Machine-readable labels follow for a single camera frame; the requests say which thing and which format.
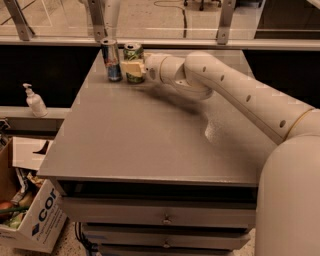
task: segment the green can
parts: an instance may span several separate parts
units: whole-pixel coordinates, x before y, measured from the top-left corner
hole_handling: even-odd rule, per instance
[[[144,64],[144,51],[140,43],[127,43],[124,45],[123,56],[125,61],[135,61]],[[127,81],[132,84],[144,82],[144,76],[134,76],[126,73]]]

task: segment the gray table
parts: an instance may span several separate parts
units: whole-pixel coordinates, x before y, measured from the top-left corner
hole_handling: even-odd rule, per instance
[[[210,52],[250,74],[241,51]],[[53,180],[257,186],[274,148],[219,94],[197,102],[168,86],[111,83],[99,54],[39,174]]]
[[[241,51],[210,53],[252,75]],[[217,93],[199,102],[170,86],[107,81],[99,54],[39,175],[102,251],[232,256],[250,239],[275,146]]]

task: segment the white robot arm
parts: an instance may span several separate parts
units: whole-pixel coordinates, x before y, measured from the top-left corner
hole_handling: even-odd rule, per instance
[[[205,52],[154,54],[145,67],[148,80],[187,97],[217,91],[279,145],[259,183],[255,255],[319,255],[320,111]]]

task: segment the pump bottle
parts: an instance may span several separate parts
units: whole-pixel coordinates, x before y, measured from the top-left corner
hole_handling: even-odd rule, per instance
[[[32,91],[31,86],[32,86],[31,84],[26,84],[26,83],[23,84],[23,87],[26,88],[27,104],[29,105],[33,114],[36,117],[43,117],[48,113],[47,107],[44,104],[40,95],[35,94]]]

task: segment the can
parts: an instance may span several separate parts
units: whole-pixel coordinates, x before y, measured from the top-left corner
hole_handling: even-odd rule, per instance
[[[144,64],[144,50],[140,43],[127,43],[123,49],[124,60],[137,61]],[[138,84],[144,81],[144,76],[134,76],[126,73],[127,81],[129,83]]]
[[[122,80],[121,68],[119,63],[118,44],[115,39],[103,38],[101,41],[101,51],[108,79],[112,82]]]

